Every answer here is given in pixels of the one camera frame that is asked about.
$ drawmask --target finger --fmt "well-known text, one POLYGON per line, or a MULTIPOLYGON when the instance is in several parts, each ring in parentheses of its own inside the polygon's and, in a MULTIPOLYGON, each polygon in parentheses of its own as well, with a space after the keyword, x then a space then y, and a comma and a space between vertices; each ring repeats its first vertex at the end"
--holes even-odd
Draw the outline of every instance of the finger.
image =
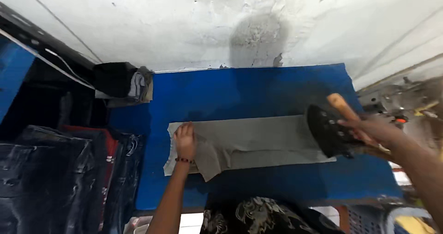
POLYGON ((180 125, 180 127, 176 131, 177 136, 182 136, 182 131, 183 131, 183 125, 180 125))
POLYGON ((186 135, 188 133, 189 124, 187 122, 182 125, 182 135, 186 135))
POLYGON ((188 129, 186 131, 186 135, 192 135, 194 133, 194 125, 192 122, 188 122, 188 129))
POLYGON ((358 128, 360 127, 360 121, 356 121, 356 120, 349 120, 349 121, 345 121, 345 120, 338 120, 337 121, 338 124, 345 126, 345 127, 349 127, 349 128, 358 128))

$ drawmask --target white wall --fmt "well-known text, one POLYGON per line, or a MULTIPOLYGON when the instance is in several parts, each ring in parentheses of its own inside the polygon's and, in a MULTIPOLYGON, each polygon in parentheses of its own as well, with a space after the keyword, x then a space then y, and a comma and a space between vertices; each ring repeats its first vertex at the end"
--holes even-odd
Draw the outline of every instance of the white wall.
POLYGON ((359 89, 443 53, 443 0, 39 0, 93 53, 36 0, 0 1, 97 63, 155 71, 282 53, 283 66, 344 62, 359 89))

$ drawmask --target electric cord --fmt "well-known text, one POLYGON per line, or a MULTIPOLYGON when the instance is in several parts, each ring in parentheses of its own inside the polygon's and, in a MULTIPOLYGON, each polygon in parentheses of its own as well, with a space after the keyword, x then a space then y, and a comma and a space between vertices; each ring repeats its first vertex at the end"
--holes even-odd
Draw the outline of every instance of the electric cord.
POLYGON ((18 44, 20 47, 22 47, 23 49, 27 50, 29 53, 31 53, 32 55, 34 55, 35 57, 39 58, 40 60, 42 60, 43 62, 47 63, 47 65, 53 67, 54 69, 58 70, 59 72, 61 72, 63 75, 69 77, 70 79, 76 81, 77 83, 84 85, 92 90, 95 90, 95 88, 89 84, 88 82, 86 82, 85 80, 83 80, 82 78, 80 78, 77 74, 75 74, 72 69, 69 67, 69 65, 63 60, 63 58, 61 58, 60 56, 58 56, 56 53, 52 52, 51 50, 46 49, 47 52, 57 56, 58 58, 61 59, 61 61, 63 61, 63 63, 68 67, 68 69, 78 78, 82 79, 83 81, 71 76, 69 73, 65 72, 64 70, 62 70, 61 68, 57 67, 55 64, 51 63, 49 60, 47 60, 46 58, 42 57, 36 50, 26 46, 25 44, 23 44, 22 42, 20 42, 18 39, 14 38, 13 36, 11 36, 10 34, 8 34, 7 32, 5 32, 4 30, 0 29, 0 33, 5 36, 6 38, 8 38, 9 40, 13 41, 14 43, 18 44))
POLYGON ((81 78, 81 76, 77 75, 72 69, 71 67, 68 65, 68 63, 66 63, 66 61, 63 59, 63 57, 59 56, 57 53, 53 52, 52 50, 46 49, 45 50, 49 53, 51 53, 52 55, 58 57, 65 65, 66 67, 68 67, 68 69, 71 71, 72 74, 74 74, 77 78, 79 78, 80 80, 82 80, 83 82, 85 82, 87 85, 92 86, 88 81, 86 81, 85 79, 81 78))

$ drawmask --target stack of folded clothes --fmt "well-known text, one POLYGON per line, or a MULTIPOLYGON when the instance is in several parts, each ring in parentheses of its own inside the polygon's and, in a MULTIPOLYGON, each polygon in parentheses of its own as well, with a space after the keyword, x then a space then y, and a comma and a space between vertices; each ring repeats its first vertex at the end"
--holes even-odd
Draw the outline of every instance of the stack of folded clothes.
POLYGON ((108 107, 124 107, 152 100, 152 72, 128 62, 104 63, 93 68, 96 98, 109 99, 108 107))
POLYGON ((145 138, 113 129, 27 126, 0 142, 1 233, 122 233, 145 138))

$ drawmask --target gray fabric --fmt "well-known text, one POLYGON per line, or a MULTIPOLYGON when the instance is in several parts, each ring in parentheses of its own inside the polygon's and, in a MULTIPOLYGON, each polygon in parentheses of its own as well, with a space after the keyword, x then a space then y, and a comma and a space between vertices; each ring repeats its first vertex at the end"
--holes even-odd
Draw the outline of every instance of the gray fabric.
MULTIPOLYGON (((169 158, 163 166, 171 175, 177 152, 173 135, 181 122, 169 123, 169 158)), ((313 139, 304 116, 247 118, 194 122, 196 167, 205 181, 224 170, 336 161, 327 158, 313 139)))
POLYGON ((131 89, 128 93, 128 97, 132 97, 136 101, 139 101, 144 87, 145 82, 143 75, 140 72, 135 72, 131 78, 131 89))

